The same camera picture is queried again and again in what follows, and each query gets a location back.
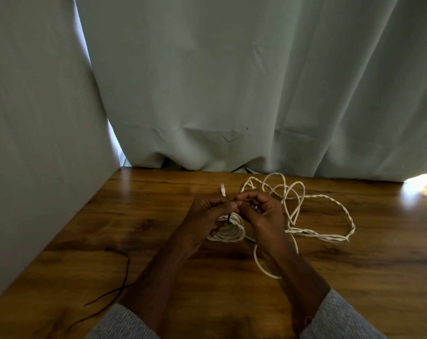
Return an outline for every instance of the sleeve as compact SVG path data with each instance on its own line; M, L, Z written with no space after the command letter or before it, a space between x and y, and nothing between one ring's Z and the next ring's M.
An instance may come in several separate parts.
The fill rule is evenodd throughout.
M384 339L348 302L331 289L300 339Z
M159 339L157 334L126 307L116 304L88 333L86 339Z

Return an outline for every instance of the table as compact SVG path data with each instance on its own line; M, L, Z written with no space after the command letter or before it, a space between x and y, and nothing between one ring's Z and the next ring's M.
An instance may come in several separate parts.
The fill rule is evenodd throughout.
M121 168L0 297L0 338L81 338L119 287L126 258L132 282L183 219L195 193L238 193L250 175ZM300 253L389 338L427 338L427 189L402 183L288 177L324 193L357 226L349 243L297 237ZM271 184L278 182L270 179ZM299 227L346 234L341 208L306 199ZM256 266L247 241L205 241L180 272L163 338L291 338L291 305Z

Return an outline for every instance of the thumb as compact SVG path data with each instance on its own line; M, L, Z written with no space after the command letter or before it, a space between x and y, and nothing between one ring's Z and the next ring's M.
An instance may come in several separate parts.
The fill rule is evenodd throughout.
M243 202L239 207L240 215L244 217L248 222L254 226L255 223L260 219L261 215L251 208L248 202Z
M212 218L218 219L220 216L231 214L236 209L237 204L235 202L228 202L214 208L210 208L208 213Z

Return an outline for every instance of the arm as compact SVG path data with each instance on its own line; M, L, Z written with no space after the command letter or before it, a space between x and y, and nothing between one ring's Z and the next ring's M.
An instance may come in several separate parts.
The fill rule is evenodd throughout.
M236 199L241 216L254 230L258 248L289 289L295 318L301 318L301 322L294 319L294 325L301 324L294 326L297 335L302 339L384 338L296 253L285 233L280 201L258 189L243 192Z
M121 306L113 307L88 338L157 338L155 332L180 268L209 233L218 231L216 220L232 212L239 212L237 203L221 195L197 196L182 224L122 298Z

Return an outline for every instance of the white cable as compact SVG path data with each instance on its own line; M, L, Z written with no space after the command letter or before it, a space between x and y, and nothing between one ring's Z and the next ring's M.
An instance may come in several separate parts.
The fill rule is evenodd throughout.
M279 175L283 178L283 183L282 184L278 184L276 187L272 187L270 186L268 183L266 183L266 180L268 177L270 177L271 175ZM260 183L262 186L262 190L265 191L265 187L270 188L270 191L268 192L269 194L275 194L277 196L279 196L281 198L281 203L283 205L284 211L287 215L288 221L287 221L287 229L285 230L286 233L290 234L290 237L293 240L293 243L295 244L295 250L296 253L298 253L298 245L296 244L296 240L293 237L294 234L298 234L298 235L302 235L305 237L313 237L313 238L317 238L323 241L327 241L327 242L341 242L341 241L348 241L349 237L355 232L356 226L353 223L353 219L350 216L350 213L348 212L348 210L339 202L336 201L335 199L329 197L328 195L322 195L322 194L318 194L318 195L306 195L306 188L304 186L304 184L300 181L294 182L292 183L290 186L286 185L286 178L284 177L283 174L281 173L272 173L269 174L265 177L265 179L263 181L260 181L259 179L257 179L254 176L251 176L250 178L248 178L246 180L246 182L244 183L242 189L241 189L241 193L244 192L245 187L251 187L251 189L257 189L254 184L253 184L253 180L255 180L256 182ZM298 193L295 191L295 189L293 189L293 187L297 184L301 185L302 188L302 194L301 197L300 195L298 195ZM280 195L277 192L275 192L275 190L279 187L283 188L283 194ZM221 192L223 194L223 196L226 196L226 190L224 188L224 184L221 185ZM293 192L295 194L295 196L292 197L287 197L289 195L290 192ZM350 231L348 232L347 235L340 235L340 234L319 234L317 232L315 232L314 230L310 230L307 228L301 229L301 228L297 228L295 227L295 223L296 220L298 218L298 215L300 214L300 207L301 204L303 203L305 198L327 198L330 199L331 201L334 201L335 203L337 203L339 206L342 207L342 209L344 210L345 214L348 216L348 219L350 220ZM286 204L286 200L297 200L298 201L298 205L296 206L295 210L290 214L288 209L287 209L287 204ZM219 221L226 221L227 220L227 216L221 216L219 219ZM243 219L241 218L240 215L236 214L236 213L232 213L231 217L230 217L230 222L232 223L231 225L229 225L227 222L224 224L223 227L220 228L220 230L212 237L212 236L208 236L207 238L209 240L213 240L213 241L223 241L223 242L236 242L236 241L240 241L243 240L243 238L246 238L248 240L251 240L253 242L256 242L254 239L248 237L245 234L244 231L244 227L243 227ZM261 264L259 263L259 261L257 260L257 255L256 255L256 251L257 251L257 245L254 245L254 260L257 264L257 266L259 267L259 269L262 270L263 273L265 273L266 275L272 277L272 278L277 278L280 279L281 277L279 276L275 276L271 273L269 273L268 271L266 271Z

